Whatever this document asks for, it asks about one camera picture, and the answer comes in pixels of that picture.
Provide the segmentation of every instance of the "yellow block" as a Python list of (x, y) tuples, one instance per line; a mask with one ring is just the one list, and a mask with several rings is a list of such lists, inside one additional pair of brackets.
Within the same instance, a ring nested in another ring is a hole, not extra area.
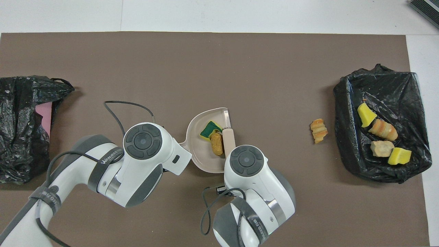
[(411, 151), (402, 149), (402, 148), (394, 148), (392, 153), (390, 154), (389, 160), (387, 163), (390, 165), (397, 164), (407, 164), (410, 161)]
[(366, 103), (361, 104), (358, 107), (358, 114), (360, 115), (361, 122), (363, 125), (361, 127), (367, 127), (369, 126), (372, 121), (377, 117), (377, 114), (372, 112), (372, 110), (366, 105)]

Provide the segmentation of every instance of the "brown paper sheet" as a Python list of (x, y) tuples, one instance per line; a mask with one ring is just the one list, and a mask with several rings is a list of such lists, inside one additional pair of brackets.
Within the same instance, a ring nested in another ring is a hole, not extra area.
[[(296, 193), (296, 214), (266, 247), (429, 245), (421, 176), (401, 185), (369, 182), (340, 161), (332, 89), (340, 77), (376, 63), (409, 71), (405, 37), (4, 33), (0, 42), (0, 76), (58, 77), (76, 87), (54, 121), (51, 157), (89, 134), (121, 145), (105, 100), (146, 105), (179, 142), (195, 115), (227, 107), (237, 145), (258, 146)], [(136, 107), (112, 107), (126, 128), (150, 121)], [(317, 118), (329, 134), (315, 145), (309, 125)], [(1, 230), (43, 180), (0, 185)], [(80, 185), (49, 230), (72, 246), (218, 246), (212, 233), (201, 235), (199, 223), (201, 191), (222, 180), (191, 162), (179, 177), (165, 173), (149, 198), (129, 209)]]

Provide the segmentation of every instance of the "bread piece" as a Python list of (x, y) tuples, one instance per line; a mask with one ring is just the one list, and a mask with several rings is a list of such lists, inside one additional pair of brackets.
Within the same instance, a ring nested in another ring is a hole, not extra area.
[(371, 150), (375, 157), (389, 157), (394, 148), (393, 143), (389, 141), (375, 141), (371, 143)]
[(223, 136), (216, 132), (210, 136), (210, 143), (212, 145), (212, 151), (215, 155), (222, 155), (224, 153), (223, 150)]
[(375, 119), (369, 132), (388, 141), (394, 141), (398, 138), (395, 127), (380, 119)]
[(328, 130), (321, 118), (314, 120), (310, 128), (313, 131), (314, 143), (316, 144), (323, 141), (323, 137), (328, 134)]

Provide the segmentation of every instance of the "white table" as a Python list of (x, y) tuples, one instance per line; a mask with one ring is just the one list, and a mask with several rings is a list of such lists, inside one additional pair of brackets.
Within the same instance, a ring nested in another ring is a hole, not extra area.
[(439, 246), (439, 29), (406, 0), (0, 0), (0, 33), (108, 31), (407, 35), (434, 160), (422, 174), (430, 244)]

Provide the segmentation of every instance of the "black plastic bag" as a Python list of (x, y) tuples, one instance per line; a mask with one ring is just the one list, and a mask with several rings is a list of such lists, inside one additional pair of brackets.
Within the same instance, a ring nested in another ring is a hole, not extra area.
[(75, 89), (45, 76), (0, 78), (0, 87), (0, 182), (26, 183), (49, 164), (49, 136), (35, 106), (52, 102), (53, 123), (60, 102)]
[[(342, 162), (351, 173), (365, 179), (404, 183), (432, 165), (425, 127), (424, 107), (416, 74), (395, 72), (380, 64), (342, 77), (334, 88), (335, 136)], [(372, 155), (371, 142), (383, 140), (361, 127), (357, 108), (366, 102), (378, 118), (392, 124), (395, 147), (411, 150), (409, 163), (389, 165), (388, 157)]]

